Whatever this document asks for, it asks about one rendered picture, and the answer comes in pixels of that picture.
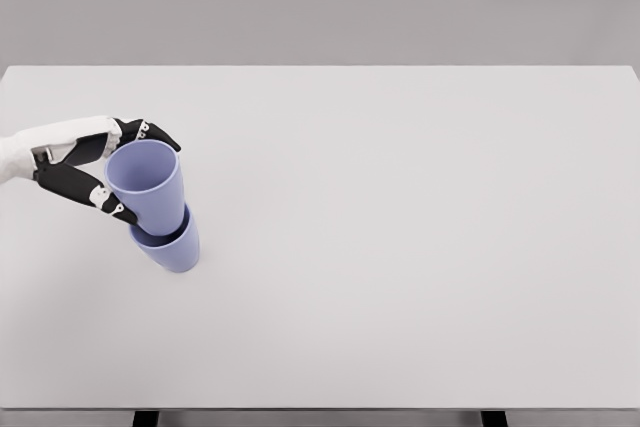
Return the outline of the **lavender plastic cup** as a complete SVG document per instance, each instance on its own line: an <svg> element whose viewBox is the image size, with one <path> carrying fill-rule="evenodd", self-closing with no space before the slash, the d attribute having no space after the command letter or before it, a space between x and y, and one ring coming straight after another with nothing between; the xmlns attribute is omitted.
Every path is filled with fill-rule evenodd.
<svg viewBox="0 0 640 427"><path fill-rule="evenodd" d="M137 226L167 236L184 218L184 185L178 153L158 140L136 140L117 149L105 165L106 181L137 217Z"/></svg>
<svg viewBox="0 0 640 427"><path fill-rule="evenodd" d="M129 235L147 257L170 272L187 272L199 261L199 230L188 204L184 207L183 221L175 232L154 236L138 226L130 226Z"/></svg>

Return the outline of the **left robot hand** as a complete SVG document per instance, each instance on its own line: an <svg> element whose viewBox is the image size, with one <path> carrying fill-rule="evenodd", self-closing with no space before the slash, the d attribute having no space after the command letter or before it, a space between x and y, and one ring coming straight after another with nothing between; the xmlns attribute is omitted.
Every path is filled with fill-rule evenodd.
<svg viewBox="0 0 640 427"><path fill-rule="evenodd" d="M13 134L21 143L20 177L75 203L95 208L129 225L137 217L81 165L109 158L136 140L158 140L177 153L181 146L163 129L144 119L123 120L105 115L32 127Z"/></svg>

